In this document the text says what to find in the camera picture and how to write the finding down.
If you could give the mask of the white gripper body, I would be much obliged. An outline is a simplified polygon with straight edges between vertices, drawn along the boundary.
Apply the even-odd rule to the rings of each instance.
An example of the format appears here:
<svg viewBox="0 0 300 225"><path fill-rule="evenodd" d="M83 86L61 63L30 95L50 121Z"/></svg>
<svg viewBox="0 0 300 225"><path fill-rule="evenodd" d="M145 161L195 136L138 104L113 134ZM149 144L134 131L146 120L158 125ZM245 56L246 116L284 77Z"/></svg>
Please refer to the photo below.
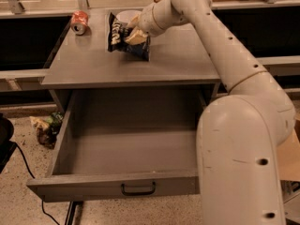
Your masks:
<svg viewBox="0 0 300 225"><path fill-rule="evenodd" d="M152 3L139 15L138 27L150 37L157 37L173 26L171 0Z"/></svg>

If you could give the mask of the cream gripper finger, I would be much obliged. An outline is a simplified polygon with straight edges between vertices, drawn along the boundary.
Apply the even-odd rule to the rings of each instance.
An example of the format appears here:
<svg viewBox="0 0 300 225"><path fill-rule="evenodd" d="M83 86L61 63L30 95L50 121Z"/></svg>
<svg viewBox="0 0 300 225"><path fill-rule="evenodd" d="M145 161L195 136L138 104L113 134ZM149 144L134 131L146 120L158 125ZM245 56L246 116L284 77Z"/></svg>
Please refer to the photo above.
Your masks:
<svg viewBox="0 0 300 225"><path fill-rule="evenodd" d="M144 43L148 38L148 35L138 27L135 27L128 37L125 38L125 42L129 45L138 45Z"/></svg>
<svg viewBox="0 0 300 225"><path fill-rule="evenodd" d="M135 15L127 24L128 28L134 28L139 24L140 15Z"/></svg>

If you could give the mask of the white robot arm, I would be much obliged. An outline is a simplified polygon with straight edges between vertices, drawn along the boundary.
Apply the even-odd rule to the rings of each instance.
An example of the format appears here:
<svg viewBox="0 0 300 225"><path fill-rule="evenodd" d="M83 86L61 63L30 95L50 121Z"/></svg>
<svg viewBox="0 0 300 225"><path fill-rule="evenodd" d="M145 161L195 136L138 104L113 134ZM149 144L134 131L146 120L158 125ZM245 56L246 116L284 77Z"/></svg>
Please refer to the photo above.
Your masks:
<svg viewBox="0 0 300 225"><path fill-rule="evenodd" d="M185 23L228 92L204 109L197 127L202 224L286 225L277 148L293 133L293 103L209 0L160 0L133 22L151 37Z"/></svg>

